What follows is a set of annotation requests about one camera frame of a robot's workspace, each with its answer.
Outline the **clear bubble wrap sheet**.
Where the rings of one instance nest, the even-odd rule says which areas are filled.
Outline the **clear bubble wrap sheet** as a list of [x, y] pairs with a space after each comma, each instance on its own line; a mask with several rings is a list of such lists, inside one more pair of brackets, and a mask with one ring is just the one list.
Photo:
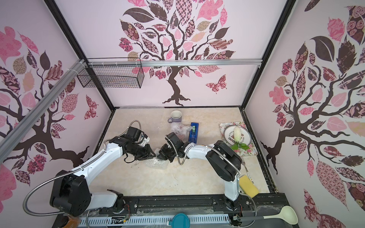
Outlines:
[[147, 160], [145, 165], [152, 169], [166, 170], [169, 163], [170, 162], [168, 160], [162, 160], [155, 157]]
[[171, 123], [171, 131], [180, 137], [188, 137], [192, 129], [193, 127], [190, 125], [184, 125], [179, 122]]

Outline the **blue tape dispenser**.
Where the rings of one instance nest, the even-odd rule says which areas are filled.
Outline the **blue tape dispenser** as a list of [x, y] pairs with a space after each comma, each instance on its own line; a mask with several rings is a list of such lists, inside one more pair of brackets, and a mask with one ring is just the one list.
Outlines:
[[188, 141], [191, 143], [197, 143], [199, 124], [191, 123], [191, 127], [192, 127], [192, 129], [189, 133]]

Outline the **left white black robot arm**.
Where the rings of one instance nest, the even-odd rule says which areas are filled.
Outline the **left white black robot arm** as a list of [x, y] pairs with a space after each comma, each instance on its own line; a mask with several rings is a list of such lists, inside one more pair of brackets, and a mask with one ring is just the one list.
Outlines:
[[116, 136], [111, 139], [105, 149], [98, 152], [86, 167], [80, 165], [72, 170], [72, 174], [61, 171], [63, 177], [56, 179], [50, 197], [50, 205], [73, 217], [86, 211], [106, 208], [113, 213], [124, 210], [126, 202], [123, 194], [108, 189], [102, 193], [92, 193], [89, 185], [113, 161], [125, 154], [135, 157], [136, 161], [148, 160], [156, 154], [148, 144], [148, 139], [138, 144], [133, 140]]

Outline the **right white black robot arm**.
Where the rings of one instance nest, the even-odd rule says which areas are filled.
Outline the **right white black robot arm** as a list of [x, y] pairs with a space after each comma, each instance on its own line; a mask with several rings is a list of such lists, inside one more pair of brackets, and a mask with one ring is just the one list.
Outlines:
[[158, 152], [158, 159], [173, 162], [176, 158], [179, 165], [187, 159], [208, 161], [224, 181], [224, 196], [230, 201], [238, 199], [242, 159], [226, 143], [221, 140], [210, 145], [183, 142], [175, 133], [166, 135], [165, 140], [166, 144]]

